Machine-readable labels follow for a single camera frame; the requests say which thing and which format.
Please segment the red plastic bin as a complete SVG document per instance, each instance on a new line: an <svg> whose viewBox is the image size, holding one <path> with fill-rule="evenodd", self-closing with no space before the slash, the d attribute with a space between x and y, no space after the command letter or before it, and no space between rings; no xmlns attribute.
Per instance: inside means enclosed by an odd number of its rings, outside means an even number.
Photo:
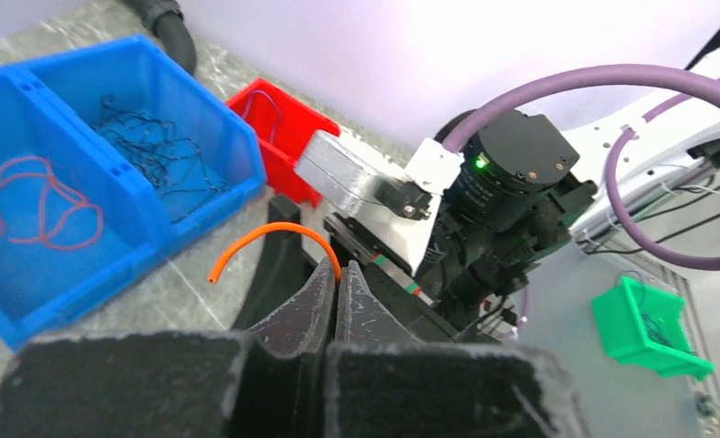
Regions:
<svg viewBox="0 0 720 438"><path fill-rule="evenodd" d="M295 167L315 133L338 137L339 125L263 78L233 95L226 106L256 132L267 185L294 203L318 207L321 194L297 176Z"/></svg>

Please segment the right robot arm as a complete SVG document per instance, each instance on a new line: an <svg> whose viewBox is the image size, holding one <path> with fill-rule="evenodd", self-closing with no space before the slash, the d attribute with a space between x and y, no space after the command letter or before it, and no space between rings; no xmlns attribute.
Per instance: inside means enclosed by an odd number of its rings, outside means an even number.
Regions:
<svg viewBox="0 0 720 438"><path fill-rule="evenodd" d="M360 265L381 302L428 338L465 340L502 318L540 262L577 242L598 253L625 224L653 254L720 270L720 256L674 255L638 228L663 187L720 167L720 29L683 69L578 68L465 111L398 165L336 130L315 130L271 186L304 183L335 266Z"/></svg>

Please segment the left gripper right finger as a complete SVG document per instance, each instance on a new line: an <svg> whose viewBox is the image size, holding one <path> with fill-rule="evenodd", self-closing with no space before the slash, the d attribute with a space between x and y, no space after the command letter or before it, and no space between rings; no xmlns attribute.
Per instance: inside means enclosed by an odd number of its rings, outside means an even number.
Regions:
<svg viewBox="0 0 720 438"><path fill-rule="evenodd" d="M517 344L425 342L350 262L326 351L329 437L586 437L573 379Z"/></svg>

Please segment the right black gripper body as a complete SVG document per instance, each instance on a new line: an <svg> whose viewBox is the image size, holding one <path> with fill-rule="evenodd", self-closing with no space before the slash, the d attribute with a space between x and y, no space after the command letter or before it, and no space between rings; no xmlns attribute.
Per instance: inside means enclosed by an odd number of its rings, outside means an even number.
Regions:
<svg viewBox="0 0 720 438"><path fill-rule="evenodd" d="M446 189L423 256L408 262L356 219L333 214L327 228L349 255L376 250L410 275L433 311L456 329L499 313L539 261L569 242L569 228L594 203L597 185L572 174L578 154L544 116L510 111L473 135Z"/></svg>

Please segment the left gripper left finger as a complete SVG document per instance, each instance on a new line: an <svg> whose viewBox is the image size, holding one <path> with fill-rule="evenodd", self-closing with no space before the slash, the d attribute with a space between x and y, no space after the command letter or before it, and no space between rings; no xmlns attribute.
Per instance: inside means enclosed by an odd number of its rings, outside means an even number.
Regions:
<svg viewBox="0 0 720 438"><path fill-rule="evenodd" d="M0 437L319 437L328 260L252 327L50 333L0 380Z"/></svg>

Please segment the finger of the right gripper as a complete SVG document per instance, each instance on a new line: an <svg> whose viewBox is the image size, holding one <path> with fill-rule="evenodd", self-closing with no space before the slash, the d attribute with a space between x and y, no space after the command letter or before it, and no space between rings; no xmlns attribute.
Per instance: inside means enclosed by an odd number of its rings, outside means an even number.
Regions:
<svg viewBox="0 0 720 438"><path fill-rule="evenodd" d="M312 256L303 244L308 237L274 231L263 243L245 301L233 329L261 330L284 323L292 331L309 331L336 323L336 269L326 255Z"/></svg>

